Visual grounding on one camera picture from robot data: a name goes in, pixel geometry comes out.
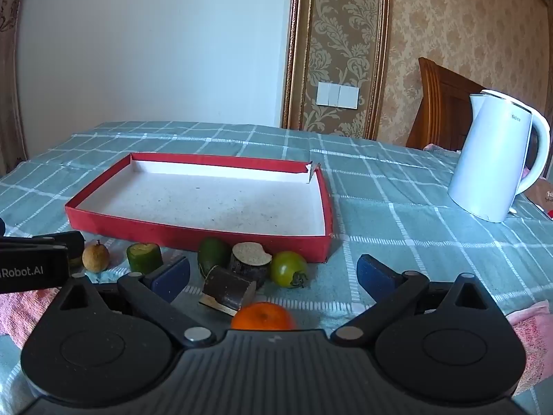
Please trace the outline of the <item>pink clothes by headboard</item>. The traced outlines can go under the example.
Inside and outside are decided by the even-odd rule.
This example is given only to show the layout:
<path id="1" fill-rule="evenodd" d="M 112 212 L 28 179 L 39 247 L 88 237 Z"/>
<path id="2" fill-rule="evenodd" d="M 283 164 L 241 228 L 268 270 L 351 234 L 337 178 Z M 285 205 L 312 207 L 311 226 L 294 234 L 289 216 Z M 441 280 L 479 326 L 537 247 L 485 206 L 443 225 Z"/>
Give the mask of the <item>pink clothes by headboard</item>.
<path id="1" fill-rule="evenodd" d="M 441 152 L 441 153 L 451 153 L 451 154 L 459 154 L 459 150 L 450 150 L 443 148 L 441 146 L 438 146 L 437 144 L 428 144 L 423 148 L 424 151 L 427 152 Z"/>

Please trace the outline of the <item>gold ornate wall frame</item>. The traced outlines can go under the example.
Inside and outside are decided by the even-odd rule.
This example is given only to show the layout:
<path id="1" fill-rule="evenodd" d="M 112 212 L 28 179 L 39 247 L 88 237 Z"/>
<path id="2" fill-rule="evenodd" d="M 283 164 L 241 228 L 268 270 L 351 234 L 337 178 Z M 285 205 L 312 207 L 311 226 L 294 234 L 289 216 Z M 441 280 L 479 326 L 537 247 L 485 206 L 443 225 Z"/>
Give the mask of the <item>gold ornate wall frame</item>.
<path id="1" fill-rule="evenodd" d="M 291 0 L 282 128 L 374 140 L 392 0 Z M 359 88 L 357 110 L 318 106 L 318 83 Z"/>

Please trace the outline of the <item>white wall switch panel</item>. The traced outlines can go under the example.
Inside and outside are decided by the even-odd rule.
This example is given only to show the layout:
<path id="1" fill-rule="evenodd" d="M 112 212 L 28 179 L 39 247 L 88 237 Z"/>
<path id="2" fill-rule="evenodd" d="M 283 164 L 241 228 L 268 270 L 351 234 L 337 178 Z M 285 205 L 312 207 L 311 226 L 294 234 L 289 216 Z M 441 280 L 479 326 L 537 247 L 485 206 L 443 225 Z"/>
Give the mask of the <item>white wall switch panel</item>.
<path id="1" fill-rule="evenodd" d="M 337 83 L 318 83 L 316 104 L 318 106 L 357 110 L 359 88 Z"/>

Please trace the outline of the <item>brown longan with stem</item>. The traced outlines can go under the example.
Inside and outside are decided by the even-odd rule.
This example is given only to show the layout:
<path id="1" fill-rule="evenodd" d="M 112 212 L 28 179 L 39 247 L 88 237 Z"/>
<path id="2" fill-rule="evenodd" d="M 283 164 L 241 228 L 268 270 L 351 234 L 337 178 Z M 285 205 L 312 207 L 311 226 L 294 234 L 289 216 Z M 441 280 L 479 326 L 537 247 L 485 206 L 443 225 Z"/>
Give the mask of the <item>brown longan with stem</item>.
<path id="1" fill-rule="evenodd" d="M 106 246 L 99 241 L 86 246 L 82 256 L 83 266 L 92 273 L 101 273 L 105 271 L 110 263 L 110 253 Z"/>

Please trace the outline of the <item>red cardboard tray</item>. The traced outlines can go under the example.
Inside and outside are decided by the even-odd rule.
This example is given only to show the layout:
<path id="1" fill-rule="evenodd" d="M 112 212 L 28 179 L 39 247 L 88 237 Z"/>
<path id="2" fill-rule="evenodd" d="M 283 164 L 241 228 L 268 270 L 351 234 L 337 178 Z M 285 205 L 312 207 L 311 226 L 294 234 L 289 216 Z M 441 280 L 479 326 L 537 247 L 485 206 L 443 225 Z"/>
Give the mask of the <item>red cardboard tray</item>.
<path id="1" fill-rule="evenodd" d="M 65 206 L 70 226 L 196 251 L 206 237 L 327 261 L 332 203 L 320 166 L 239 156 L 131 153 Z"/>

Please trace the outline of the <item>green plaid bedsheet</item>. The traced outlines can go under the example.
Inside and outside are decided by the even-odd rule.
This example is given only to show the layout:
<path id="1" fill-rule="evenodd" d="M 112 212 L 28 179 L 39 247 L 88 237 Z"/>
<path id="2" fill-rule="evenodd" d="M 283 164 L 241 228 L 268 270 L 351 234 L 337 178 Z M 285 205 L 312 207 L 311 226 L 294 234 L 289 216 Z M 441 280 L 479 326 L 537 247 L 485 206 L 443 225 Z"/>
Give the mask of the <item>green plaid bedsheet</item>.
<path id="1" fill-rule="evenodd" d="M 493 131 L 460 152 L 255 126 L 185 122 L 102 124 L 21 162 L 1 180 L 8 240 L 80 230 L 104 243 L 112 283 L 130 270 L 126 250 L 156 243 L 187 259 L 191 278 L 174 304 L 214 332 L 229 318 L 200 302 L 200 243 L 259 243 L 293 250 L 308 282 L 266 281 L 301 329 L 332 332 L 375 300 L 357 278 L 370 255 L 433 281 L 469 273 L 512 322 L 552 303 L 552 221 L 525 196 L 527 147 Z"/>

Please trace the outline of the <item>whole small green cucumber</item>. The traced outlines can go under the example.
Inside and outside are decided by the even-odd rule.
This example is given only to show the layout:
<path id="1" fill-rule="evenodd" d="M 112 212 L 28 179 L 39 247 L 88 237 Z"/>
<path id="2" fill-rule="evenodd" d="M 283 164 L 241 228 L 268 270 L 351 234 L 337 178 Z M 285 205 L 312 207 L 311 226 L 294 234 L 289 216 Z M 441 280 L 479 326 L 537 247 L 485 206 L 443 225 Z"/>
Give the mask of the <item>whole small green cucumber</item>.
<path id="1" fill-rule="evenodd" d="M 211 269 L 215 266 L 227 268 L 231 261 L 231 246 L 216 238 L 206 237 L 200 242 L 197 261 L 200 274 L 207 277 Z"/>

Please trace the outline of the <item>dark sugarcane piece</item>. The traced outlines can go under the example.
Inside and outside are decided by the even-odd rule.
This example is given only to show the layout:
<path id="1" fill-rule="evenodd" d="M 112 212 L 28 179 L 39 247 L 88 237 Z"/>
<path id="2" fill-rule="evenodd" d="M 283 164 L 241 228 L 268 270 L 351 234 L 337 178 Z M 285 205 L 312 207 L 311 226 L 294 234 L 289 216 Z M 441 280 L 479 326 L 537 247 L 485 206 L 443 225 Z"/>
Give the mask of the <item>dark sugarcane piece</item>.
<path id="1" fill-rule="evenodd" d="M 232 249 L 229 269 L 236 275 L 256 283 L 261 288 L 269 275 L 272 256 L 260 243 L 236 243 Z"/>
<path id="2" fill-rule="evenodd" d="M 199 303 L 234 317 L 253 303 L 257 283 L 220 266 L 213 267 L 204 279 Z"/>

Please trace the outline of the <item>pink towel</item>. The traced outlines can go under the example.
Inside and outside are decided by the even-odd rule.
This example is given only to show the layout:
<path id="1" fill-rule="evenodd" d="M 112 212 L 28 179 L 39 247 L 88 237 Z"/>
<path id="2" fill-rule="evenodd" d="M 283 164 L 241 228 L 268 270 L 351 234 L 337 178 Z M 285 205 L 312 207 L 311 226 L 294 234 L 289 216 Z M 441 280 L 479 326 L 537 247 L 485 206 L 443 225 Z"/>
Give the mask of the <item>pink towel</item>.
<path id="1" fill-rule="evenodd" d="M 46 288 L 0 297 L 1 335 L 8 335 L 21 349 L 38 321 L 57 295 L 58 288 Z"/>

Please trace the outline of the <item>white electric kettle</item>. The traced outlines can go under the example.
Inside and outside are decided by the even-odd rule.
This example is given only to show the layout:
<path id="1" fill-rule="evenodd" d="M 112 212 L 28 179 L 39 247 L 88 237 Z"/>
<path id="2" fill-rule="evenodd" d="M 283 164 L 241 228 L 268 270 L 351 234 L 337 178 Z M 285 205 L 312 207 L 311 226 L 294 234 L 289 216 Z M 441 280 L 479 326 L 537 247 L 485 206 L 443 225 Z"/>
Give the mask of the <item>white electric kettle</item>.
<path id="1" fill-rule="evenodd" d="M 550 127 L 539 111 L 495 90 L 470 95 L 470 105 L 472 122 L 448 194 L 477 218 L 500 223 L 545 169 Z"/>

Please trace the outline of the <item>green tomato with stem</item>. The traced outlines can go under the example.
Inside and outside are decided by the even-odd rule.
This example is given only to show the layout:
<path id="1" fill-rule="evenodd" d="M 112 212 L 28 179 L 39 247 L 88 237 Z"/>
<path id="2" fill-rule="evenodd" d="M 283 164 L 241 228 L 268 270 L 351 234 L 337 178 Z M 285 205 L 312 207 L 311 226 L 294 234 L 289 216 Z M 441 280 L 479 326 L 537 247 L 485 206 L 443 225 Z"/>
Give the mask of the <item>green tomato with stem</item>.
<path id="1" fill-rule="evenodd" d="M 270 277 L 282 288 L 304 288 L 308 283 L 308 263 L 298 253 L 281 251 L 272 258 Z"/>

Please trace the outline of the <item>large orange mandarin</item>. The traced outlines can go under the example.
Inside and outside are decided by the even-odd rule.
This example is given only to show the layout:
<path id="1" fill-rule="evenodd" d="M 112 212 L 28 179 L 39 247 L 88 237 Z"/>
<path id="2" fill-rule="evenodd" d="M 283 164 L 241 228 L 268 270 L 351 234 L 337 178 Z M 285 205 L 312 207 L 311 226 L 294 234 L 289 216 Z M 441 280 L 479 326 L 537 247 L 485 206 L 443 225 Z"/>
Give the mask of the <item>large orange mandarin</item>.
<path id="1" fill-rule="evenodd" d="M 233 330 L 292 331 L 296 328 L 291 313 L 278 304 L 259 302 L 241 308 L 231 322 Z"/>

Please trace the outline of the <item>cut green cucumber piece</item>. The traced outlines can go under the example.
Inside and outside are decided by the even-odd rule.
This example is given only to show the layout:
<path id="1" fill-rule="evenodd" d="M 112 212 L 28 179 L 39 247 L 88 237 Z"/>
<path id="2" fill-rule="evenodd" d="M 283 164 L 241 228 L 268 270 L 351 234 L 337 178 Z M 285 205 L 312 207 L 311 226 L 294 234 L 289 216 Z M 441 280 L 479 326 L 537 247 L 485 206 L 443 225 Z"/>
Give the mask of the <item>cut green cucumber piece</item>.
<path id="1" fill-rule="evenodd" d="M 149 275 L 163 265 L 162 254 L 156 243 L 134 243 L 126 249 L 131 272 Z"/>

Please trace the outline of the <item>beige patterned curtain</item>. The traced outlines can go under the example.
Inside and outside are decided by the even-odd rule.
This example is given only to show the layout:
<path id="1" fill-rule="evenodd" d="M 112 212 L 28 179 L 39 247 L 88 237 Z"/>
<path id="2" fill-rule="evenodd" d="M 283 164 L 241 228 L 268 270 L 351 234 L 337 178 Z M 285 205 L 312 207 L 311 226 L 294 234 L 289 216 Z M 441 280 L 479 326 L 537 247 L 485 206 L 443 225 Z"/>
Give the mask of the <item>beige patterned curtain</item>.
<path id="1" fill-rule="evenodd" d="M 18 23 L 22 0 L 1 0 L 1 174 L 27 159 L 17 84 Z"/>

